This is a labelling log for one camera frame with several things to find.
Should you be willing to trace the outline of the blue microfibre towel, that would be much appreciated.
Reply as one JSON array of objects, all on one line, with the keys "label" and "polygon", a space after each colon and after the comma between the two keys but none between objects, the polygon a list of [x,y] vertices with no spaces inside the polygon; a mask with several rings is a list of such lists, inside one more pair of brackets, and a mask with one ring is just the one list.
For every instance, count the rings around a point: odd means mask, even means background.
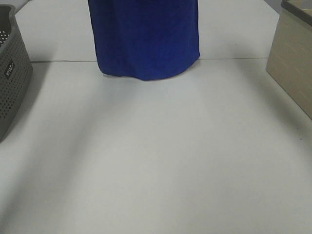
[{"label": "blue microfibre towel", "polygon": [[159,80],[199,59],[196,0],[90,0],[88,8],[103,74]]}]

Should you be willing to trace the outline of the beige storage box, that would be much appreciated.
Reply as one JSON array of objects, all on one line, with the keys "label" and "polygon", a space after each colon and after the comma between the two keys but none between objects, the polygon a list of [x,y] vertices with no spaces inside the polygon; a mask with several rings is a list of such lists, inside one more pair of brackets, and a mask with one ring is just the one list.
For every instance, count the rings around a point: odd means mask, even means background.
[{"label": "beige storage box", "polygon": [[312,115],[312,2],[284,0],[266,71]]}]

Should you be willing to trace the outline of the grey perforated plastic basket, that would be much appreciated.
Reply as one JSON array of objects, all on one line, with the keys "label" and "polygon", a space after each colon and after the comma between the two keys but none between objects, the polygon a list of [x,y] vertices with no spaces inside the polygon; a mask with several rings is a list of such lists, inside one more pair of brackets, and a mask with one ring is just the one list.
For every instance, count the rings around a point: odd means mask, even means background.
[{"label": "grey perforated plastic basket", "polygon": [[0,138],[4,139],[28,90],[33,68],[15,6],[0,6]]}]

